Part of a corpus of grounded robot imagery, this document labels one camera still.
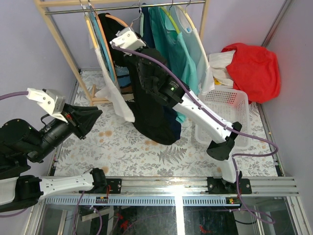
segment wooden clothes rack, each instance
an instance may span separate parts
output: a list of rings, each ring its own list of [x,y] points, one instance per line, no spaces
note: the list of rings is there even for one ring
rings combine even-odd
[[[81,9],[81,10],[66,10],[66,11],[49,11],[49,9],[53,9],[53,7],[67,7],[67,6],[80,6],[80,5],[95,5],[95,4],[106,4],[106,3],[128,3],[134,2],[136,0],[52,0],[52,1],[42,1],[42,0],[34,0],[35,5],[40,12],[42,18],[44,19],[45,23],[47,24],[52,36],[54,37],[56,43],[58,44],[62,54],[64,55],[68,65],[70,66],[71,70],[73,71],[79,85],[84,90],[87,99],[90,101],[90,105],[93,106],[95,104],[103,104],[108,103],[109,101],[105,98],[96,98],[95,94],[95,85],[93,85],[91,93],[87,89],[85,83],[82,80],[82,77],[79,73],[79,68],[77,67],[74,59],[66,46],[59,30],[57,29],[52,15],[57,14],[69,14],[69,13],[77,13],[77,12],[84,12],[90,11],[88,9]],[[199,35],[201,40],[203,39],[204,29],[206,25],[207,13],[209,9],[209,2],[210,0],[201,0],[201,1],[185,1],[185,2],[170,2],[170,3],[158,3],[158,4],[148,4],[146,7],[153,7],[153,6],[171,6],[171,5],[187,5],[187,4],[203,4],[202,16],[201,16],[201,24],[200,24],[200,31]],[[108,11],[108,10],[119,10],[119,9],[131,9],[131,8],[139,8],[138,5],[133,6],[124,6],[124,7],[110,7],[110,8],[94,8],[94,11]]]

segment cable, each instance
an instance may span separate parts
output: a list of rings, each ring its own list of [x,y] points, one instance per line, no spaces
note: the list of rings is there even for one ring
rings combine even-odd
[[[167,213],[155,214],[155,215],[150,215],[150,216],[144,217],[144,218],[142,218],[142,219],[138,219],[138,220],[136,220],[134,223],[132,223],[130,226],[128,226],[127,229],[123,232],[122,235],[125,235],[126,232],[128,231],[128,229],[132,228],[133,225],[136,224],[136,223],[138,223],[139,221],[146,220],[146,219],[153,218],[153,217],[160,216],[160,215],[173,214],[173,213],[174,213],[174,212],[167,212]]]
[[[115,229],[116,226],[117,226],[118,221],[119,221],[119,217],[117,218],[117,221],[116,221],[116,223],[114,224],[114,226],[113,226],[113,228],[112,228],[112,230],[111,230],[111,232],[110,232],[109,235],[111,235],[111,234],[113,233],[114,229]]]
[[[85,191],[83,191],[82,195],[80,195],[80,198],[78,199],[78,202],[76,204],[75,211],[74,211],[74,218],[73,218],[73,234],[74,235],[77,235],[76,234],[76,228],[75,228],[75,222],[76,222],[76,217],[77,217],[77,213],[78,213],[79,204],[80,204],[80,201],[82,200],[82,198],[84,196],[84,193],[85,193]]]
[[[111,186],[108,185],[107,186],[107,200],[108,200],[108,203],[109,203],[109,193],[110,193],[110,191],[111,191]]]
[[[101,233],[101,229],[102,229],[102,215],[100,214],[100,212],[95,208],[95,207],[92,207],[97,213],[98,213],[98,215],[99,215],[99,219],[100,219],[100,228],[99,228],[99,230],[98,230],[98,232],[97,232],[97,234],[96,235],[99,235],[100,233]]]
[[[244,224],[244,225],[252,225],[252,224],[255,224],[255,223],[256,223],[256,220],[254,220],[254,221],[251,222],[251,223],[241,222],[241,221],[238,221],[237,219],[235,219],[235,221],[236,221],[237,223]]]
[[[47,126],[47,124],[44,122],[44,119],[47,118],[48,116],[50,116],[50,114],[43,115],[43,116],[40,118],[40,121],[41,121],[45,126]]]
[[[75,211],[74,211],[74,218],[73,218],[73,234],[74,235],[77,235],[76,233],[76,228],[75,228],[75,221],[76,221],[76,218],[77,218],[77,214],[78,214],[78,208],[79,208],[79,204],[80,204],[80,201],[82,200],[83,196],[84,196],[84,193],[85,191],[82,192],[82,195],[80,196],[80,198],[78,199],[78,202],[76,204],[76,207],[75,207]],[[95,212],[98,213],[99,215],[99,218],[100,218],[100,228],[97,232],[96,235],[99,235],[101,233],[101,229],[102,229],[102,215],[101,213],[95,208],[95,207],[91,207],[91,209],[93,209]]]
[[[275,147],[275,151],[273,151],[272,153],[268,153],[268,154],[260,154],[260,155],[258,155],[258,154],[244,154],[244,153],[243,154],[239,154],[239,153],[237,153],[237,154],[234,154],[233,157],[235,157],[235,156],[267,157],[267,156],[272,156],[272,155],[274,155],[275,153],[278,152],[278,146],[275,143],[273,143],[273,142],[271,142],[269,140],[266,140],[264,138],[261,138],[261,137],[257,137],[257,136],[253,136],[253,135],[249,135],[249,134],[246,134],[246,133],[242,133],[242,132],[236,131],[236,130],[232,129],[231,127],[228,127],[227,125],[222,123],[220,120],[218,120],[207,109],[203,108],[203,106],[190,94],[188,89],[179,80],[179,78],[177,78],[175,76],[175,74],[173,74],[173,72],[168,67],[166,67],[164,64],[162,64],[160,61],[156,60],[155,58],[152,58],[151,56],[142,54],[140,52],[133,51],[133,50],[128,50],[128,49],[122,49],[122,48],[116,47],[115,45],[112,45],[112,48],[116,49],[116,50],[119,50],[119,51],[122,51],[122,52],[127,52],[127,53],[130,53],[130,54],[134,54],[134,55],[137,55],[139,57],[148,59],[148,60],[156,63],[160,67],[162,67],[171,77],[173,77],[176,80],[176,82],[182,87],[182,89],[186,92],[186,94],[190,97],[190,99],[199,107],[199,109],[203,110],[210,118],[212,118],[214,121],[216,121],[223,128],[225,128],[225,129],[227,129],[229,131],[232,131],[232,132],[234,132],[234,133],[236,133],[238,135],[241,135],[241,136],[245,136],[245,137],[248,137],[248,138],[256,139],[256,140],[259,140],[259,141],[264,141],[264,142],[266,142],[268,144],[271,144],[271,145],[273,145]]]
[[[14,214],[8,214],[8,215],[0,215],[0,218],[10,218],[10,217],[13,217],[13,216],[16,216],[16,215],[19,215],[19,214],[22,214],[24,211],[26,211],[27,208],[17,212],[17,213],[14,213]]]
[[[28,92],[13,92],[13,93],[9,93],[9,94],[4,94],[4,95],[0,96],[0,100],[7,99],[10,97],[19,96],[19,95],[28,95]]]
[[[190,92],[188,91],[188,89],[184,86],[184,84],[175,76],[175,74],[173,74],[173,72],[167,68],[164,64],[162,64],[160,61],[156,60],[155,58],[151,57],[151,56],[148,56],[148,55],[145,55],[143,53],[140,53],[140,52],[137,52],[137,51],[133,51],[133,50],[128,50],[128,49],[122,49],[122,48],[119,48],[119,47],[116,47],[115,45],[112,45],[112,48],[113,49],[116,49],[116,50],[119,50],[119,51],[122,51],[122,52],[126,52],[126,53],[130,53],[130,54],[133,54],[133,55],[137,55],[139,57],[142,57],[142,58],[145,58],[145,59],[148,59],[154,63],[156,63],[157,65],[159,65],[161,68],[163,68],[171,77],[173,77],[176,82],[182,87],[182,89],[186,92],[186,94],[190,97],[190,99],[198,106],[199,109],[203,110],[210,118],[212,118],[214,121],[216,121],[219,125],[221,125],[224,129],[226,130],[229,130],[229,131],[232,131],[233,133],[236,133],[237,135],[241,135],[241,136],[245,136],[245,137],[248,137],[248,138],[252,138],[252,139],[256,139],[256,140],[259,140],[259,141],[264,141],[268,144],[271,144],[272,146],[274,146],[275,150],[271,153],[268,153],[268,154],[246,154],[246,153],[236,153],[236,154],[233,154],[232,155],[232,160],[234,162],[234,166],[235,166],[235,170],[236,170],[236,184],[237,184],[237,193],[238,193],[238,197],[240,199],[240,201],[242,202],[242,205],[245,207],[245,209],[242,209],[242,210],[247,210],[253,217],[255,217],[256,219],[259,219],[261,220],[262,222],[265,222],[265,223],[268,223],[268,224],[274,224],[275,223],[275,220],[273,220],[273,218],[266,214],[265,215],[272,219],[272,221],[266,221],[266,220],[263,220],[262,218],[259,218],[257,217],[254,213],[252,213],[253,210],[250,210],[248,209],[248,207],[246,206],[246,204],[243,202],[242,200],[242,197],[241,197],[241,194],[240,194],[240,190],[239,190],[239,174],[238,174],[238,167],[237,167],[237,164],[235,162],[235,159],[234,157],[236,156],[249,156],[249,157],[267,157],[267,156],[272,156],[274,154],[276,154],[278,152],[278,146],[273,143],[272,141],[269,141],[269,140],[266,140],[264,138],[261,138],[261,137],[258,137],[258,136],[253,136],[253,135],[249,135],[249,134],[246,134],[246,133],[242,133],[240,131],[236,131],[234,130],[233,128],[231,127],[228,127],[227,125],[225,125],[224,123],[222,123],[220,120],[218,120],[214,115],[212,115],[206,108],[204,108],[198,101],[197,99],[195,99],[191,94]]]

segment white cable clip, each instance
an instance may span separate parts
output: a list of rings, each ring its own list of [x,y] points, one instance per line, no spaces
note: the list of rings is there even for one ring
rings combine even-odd
[[[126,27],[122,31],[118,32],[117,38],[110,41],[111,46],[115,45],[122,49],[137,50],[138,48],[145,47],[146,44],[137,37],[136,33],[131,27]]]
[[[226,124],[223,129],[224,129],[224,130],[227,130],[228,127],[229,127],[229,126],[227,126],[227,124]]]

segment red garment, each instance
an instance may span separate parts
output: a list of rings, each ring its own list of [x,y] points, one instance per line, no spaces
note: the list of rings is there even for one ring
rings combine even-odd
[[[235,43],[222,52],[236,50],[226,67],[234,81],[233,88],[244,91],[249,101],[263,103],[279,95],[280,75],[275,53],[265,47]]]

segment white wall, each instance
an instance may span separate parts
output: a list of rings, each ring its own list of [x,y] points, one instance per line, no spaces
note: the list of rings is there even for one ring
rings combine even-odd
[[[298,0],[269,49],[278,56],[282,89],[264,104],[283,167],[295,177],[313,227],[313,1]]]
[[[141,3],[143,2],[147,4],[169,3],[171,0],[142,0]],[[284,0],[211,0],[203,39],[206,52],[220,52],[223,47],[237,42],[261,45],[283,2]],[[114,7],[135,3],[138,1],[96,6]],[[188,7],[188,14],[198,29],[202,6],[203,4],[195,4]],[[81,9],[81,7],[54,7],[50,11],[64,9]],[[110,13],[128,24],[138,17],[138,9],[114,10]],[[88,30],[83,13],[55,15],[54,19],[78,66],[82,69],[98,68],[94,51],[89,45]]]
[[[0,8],[0,95],[27,87],[59,90],[68,96],[75,77],[32,1],[3,1]],[[22,118],[41,129],[45,112],[20,96],[0,102],[0,126]],[[51,156],[43,164],[30,164],[27,174],[46,175]],[[12,218],[0,218],[1,235],[20,235],[30,210]]]

